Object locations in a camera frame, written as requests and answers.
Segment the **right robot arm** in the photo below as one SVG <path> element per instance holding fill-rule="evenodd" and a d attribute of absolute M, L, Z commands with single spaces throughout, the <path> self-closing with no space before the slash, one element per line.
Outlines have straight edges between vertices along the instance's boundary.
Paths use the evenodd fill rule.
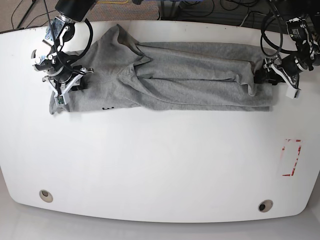
<path fill-rule="evenodd" d="M 93 42 L 93 27 L 86 16 L 96 4 L 96 0 L 59 0 L 55 5 L 59 16 L 48 21 L 42 40 L 44 48 L 36 49 L 31 54 L 32 66 L 38 72 L 47 73 L 44 81 L 51 84 L 59 102 L 66 103 L 64 97 L 69 91 L 78 88 L 84 75 L 94 72 L 93 68 L 73 64 L 85 56 Z M 81 54 L 69 55 L 63 52 L 63 48 L 74 37 L 75 24 L 81 21 L 89 30 L 88 43 Z"/>

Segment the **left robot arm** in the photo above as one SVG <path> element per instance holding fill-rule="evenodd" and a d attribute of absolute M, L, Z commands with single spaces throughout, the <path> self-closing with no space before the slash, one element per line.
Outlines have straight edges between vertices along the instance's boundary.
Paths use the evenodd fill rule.
<path fill-rule="evenodd" d="M 270 10 L 261 23 L 260 43 L 267 43 L 275 53 L 263 54 L 266 58 L 255 73 L 257 84 L 265 82 L 277 85 L 286 83 L 290 89 L 299 90 L 300 73 L 313 71 L 320 64 L 320 2 L 318 0 L 269 0 Z M 272 22 L 278 26 L 285 23 L 286 30 L 279 27 L 279 45 L 266 35 Z M 295 43 L 295 50 L 283 48 L 284 33 Z"/>

